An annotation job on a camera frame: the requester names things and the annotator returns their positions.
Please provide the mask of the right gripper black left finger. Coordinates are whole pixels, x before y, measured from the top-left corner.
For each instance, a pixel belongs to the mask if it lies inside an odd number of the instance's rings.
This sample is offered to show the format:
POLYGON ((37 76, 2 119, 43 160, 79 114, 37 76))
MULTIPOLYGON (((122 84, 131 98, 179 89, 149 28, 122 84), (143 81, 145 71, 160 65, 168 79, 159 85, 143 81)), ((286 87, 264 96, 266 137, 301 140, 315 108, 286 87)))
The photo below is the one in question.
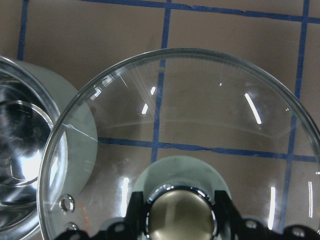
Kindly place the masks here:
POLYGON ((66 230, 57 240, 137 240, 143 231, 145 213, 144 194, 135 191, 131 194, 125 217, 113 220, 97 234, 89 236, 84 230, 66 230))

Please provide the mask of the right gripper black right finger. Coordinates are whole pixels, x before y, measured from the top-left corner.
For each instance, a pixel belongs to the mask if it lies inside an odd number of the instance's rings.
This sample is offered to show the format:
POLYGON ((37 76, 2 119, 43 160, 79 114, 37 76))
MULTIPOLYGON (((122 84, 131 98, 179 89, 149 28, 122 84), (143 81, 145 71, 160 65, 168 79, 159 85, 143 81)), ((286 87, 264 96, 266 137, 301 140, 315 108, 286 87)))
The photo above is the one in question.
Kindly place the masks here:
POLYGON ((243 218, 228 193, 214 192, 213 212, 223 240, 318 240, 320 234, 304 225, 290 225, 277 233, 252 218, 243 218))

